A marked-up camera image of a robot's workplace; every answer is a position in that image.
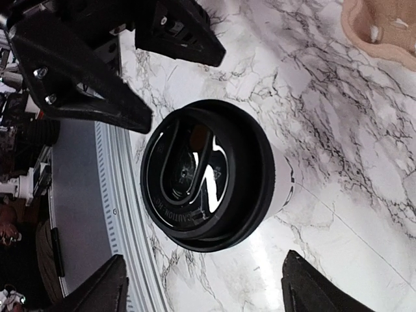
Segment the brown cardboard cup carrier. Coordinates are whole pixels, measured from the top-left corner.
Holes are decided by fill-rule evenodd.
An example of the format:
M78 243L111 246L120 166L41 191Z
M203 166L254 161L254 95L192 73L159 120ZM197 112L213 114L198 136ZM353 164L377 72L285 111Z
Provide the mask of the brown cardboard cup carrier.
M415 1L344 1L341 25L356 48L415 71Z

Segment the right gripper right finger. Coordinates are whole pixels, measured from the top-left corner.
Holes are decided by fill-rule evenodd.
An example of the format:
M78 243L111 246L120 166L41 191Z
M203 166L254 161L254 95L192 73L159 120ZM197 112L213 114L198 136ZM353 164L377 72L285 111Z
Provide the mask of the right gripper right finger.
M286 311L370 311L322 275L298 252L289 250L282 266Z

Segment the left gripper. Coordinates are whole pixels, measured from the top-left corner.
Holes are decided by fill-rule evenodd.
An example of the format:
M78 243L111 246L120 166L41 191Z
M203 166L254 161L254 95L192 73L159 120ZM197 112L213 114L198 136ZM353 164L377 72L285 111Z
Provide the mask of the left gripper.
M1 28L35 104L54 118L138 133L152 110L108 62L112 31L134 19L132 1L2 1ZM208 66L226 49L196 1L137 1L135 47Z

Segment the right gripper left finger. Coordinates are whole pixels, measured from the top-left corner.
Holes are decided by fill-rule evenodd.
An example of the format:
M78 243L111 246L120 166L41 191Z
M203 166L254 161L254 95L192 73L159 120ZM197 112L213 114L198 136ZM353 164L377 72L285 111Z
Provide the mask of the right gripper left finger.
M49 311L126 312L129 278L122 255L114 255Z

